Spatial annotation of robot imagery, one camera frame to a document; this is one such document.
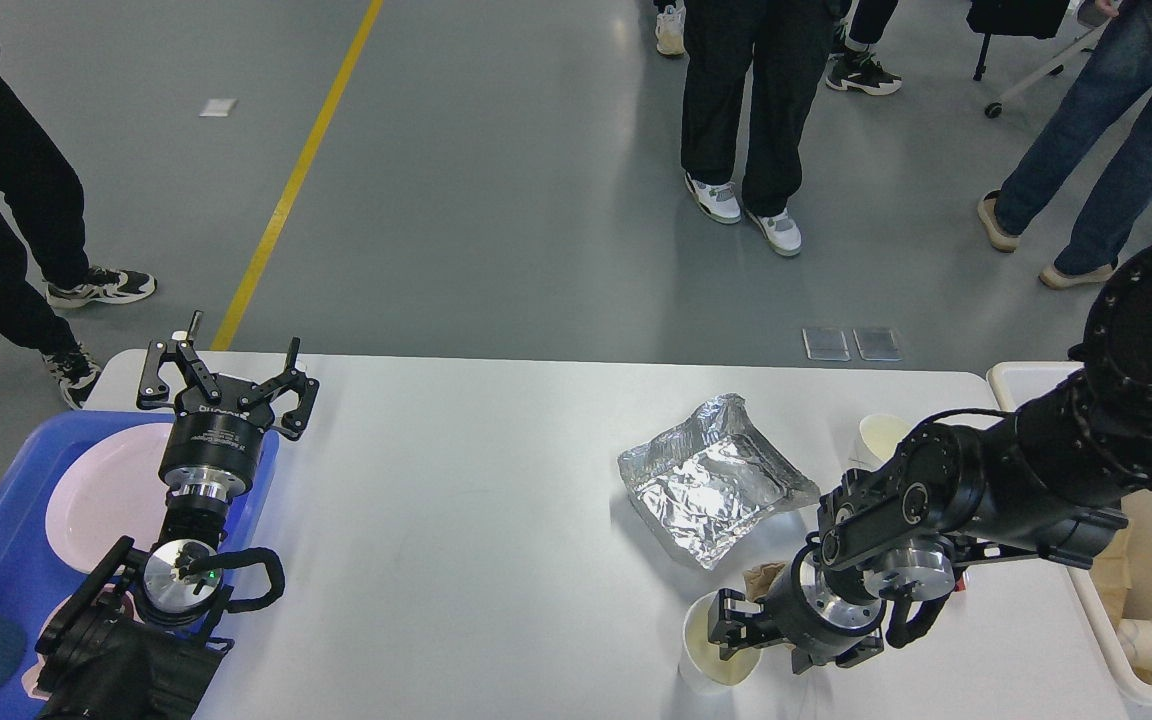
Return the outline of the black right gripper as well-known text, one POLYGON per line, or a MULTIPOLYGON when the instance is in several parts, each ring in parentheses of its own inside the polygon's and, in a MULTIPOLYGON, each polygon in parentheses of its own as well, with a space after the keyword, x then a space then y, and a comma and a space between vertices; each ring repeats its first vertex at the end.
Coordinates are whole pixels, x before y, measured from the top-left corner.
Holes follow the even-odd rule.
POLYGON ((707 639, 722 661, 737 652, 788 644, 791 670, 854 667, 882 653, 882 600, 846 601, 829 588, 812 560, 799 550, 767 597, 750 600, 740 591, 717 591, 710 602, 707 639))

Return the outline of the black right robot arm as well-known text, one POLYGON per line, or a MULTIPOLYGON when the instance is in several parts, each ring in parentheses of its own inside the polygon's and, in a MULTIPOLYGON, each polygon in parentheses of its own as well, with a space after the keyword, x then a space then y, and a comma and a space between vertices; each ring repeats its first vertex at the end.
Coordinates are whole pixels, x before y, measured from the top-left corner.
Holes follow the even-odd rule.
POLYGON ((1082 367, 990 429, 935 414, 874 471, 847 471, 818 528, 755 612, 722 589, 708 642, 723 660, 791 644, 795 673, 851 667, 929 632, 970 564, 1038 558, 1087 569, 1152 491, 1152 245, 1091 306, 1082 367))

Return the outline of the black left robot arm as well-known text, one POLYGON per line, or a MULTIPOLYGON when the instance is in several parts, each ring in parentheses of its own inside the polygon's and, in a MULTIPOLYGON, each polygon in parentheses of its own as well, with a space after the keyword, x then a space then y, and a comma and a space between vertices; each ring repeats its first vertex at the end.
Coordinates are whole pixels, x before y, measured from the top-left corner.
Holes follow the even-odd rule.
POLYGON ((297 366, 264 382, 211 372, 195 348, 200 314, 147 348, 137 406, 170 407, 157 473, 165 518, 147 551, 119 538, 36 642, 41 719, 191 719, 233 641, 225 614, 262 611, 285 594, 273 550, 225 552, 227 516, 253 486, 268 432, 306 432, 320 384, 297 366))

